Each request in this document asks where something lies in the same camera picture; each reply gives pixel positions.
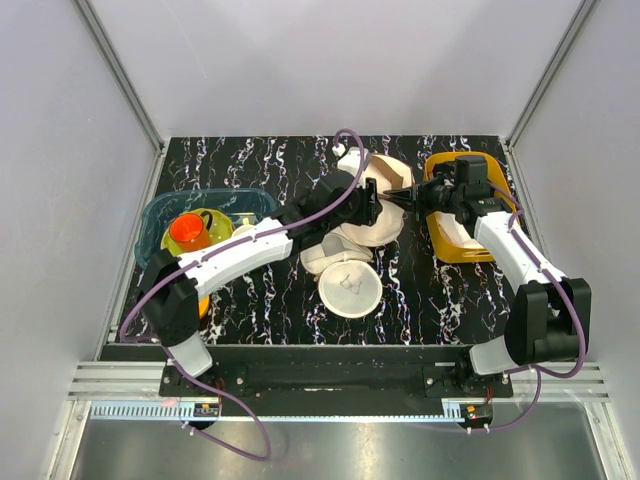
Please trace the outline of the cream laundry bag brown trim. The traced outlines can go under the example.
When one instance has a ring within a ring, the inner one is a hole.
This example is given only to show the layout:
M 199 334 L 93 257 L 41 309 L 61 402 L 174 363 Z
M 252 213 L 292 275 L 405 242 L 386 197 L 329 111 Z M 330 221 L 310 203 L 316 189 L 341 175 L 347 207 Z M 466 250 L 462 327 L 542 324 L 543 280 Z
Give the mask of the cream laundry bag brown trim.
M 413 186 L 414 176 L 409 165 L 391 156 L 368 153 L 367 160 L 360 183 L 364 184 L 366 178 L 376 180 L 382 211 L 373 226 L 342 224 L 332 233 L 359 246 L 380 247 L 395 241 L 404 227 L 404 210 L 390 202 L 384 193 Z

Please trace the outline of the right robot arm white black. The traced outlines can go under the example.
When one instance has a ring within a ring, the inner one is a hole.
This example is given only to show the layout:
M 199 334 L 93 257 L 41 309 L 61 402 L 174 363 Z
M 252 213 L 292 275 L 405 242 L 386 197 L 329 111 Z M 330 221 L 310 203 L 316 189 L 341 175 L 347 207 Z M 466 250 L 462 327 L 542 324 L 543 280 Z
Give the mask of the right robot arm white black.
M 423 220 L 451 214 L 501 269 L 515 293 L 503 334 L 468 351 L 454 384 L 476 396 L 490 375 L 536 369 L 568 379 L 582 368 L 588 350 L 591 288 L 554 267 L 523 233 L 517 201 L 492 182 L 487 158 L 457 155 L 434 166 L 416 185 L 388 190 L 395 205 Z

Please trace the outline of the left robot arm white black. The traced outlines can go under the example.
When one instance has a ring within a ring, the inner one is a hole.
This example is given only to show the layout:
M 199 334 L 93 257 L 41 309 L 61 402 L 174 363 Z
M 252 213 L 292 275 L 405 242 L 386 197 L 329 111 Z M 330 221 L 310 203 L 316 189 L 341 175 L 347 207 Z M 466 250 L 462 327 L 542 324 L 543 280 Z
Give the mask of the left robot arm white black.
M 181 257 L 166 249 L 153 254 L 137 307 L 182 368 L 181 384 L 203 396 L 216 382 L 213 359 L 198 333 L 201 299 L 259 267 L 319 245 L 345 223 L 372 226 L 381 212 L 375 179 L 357 181 L 337 171 L 243 234 Z

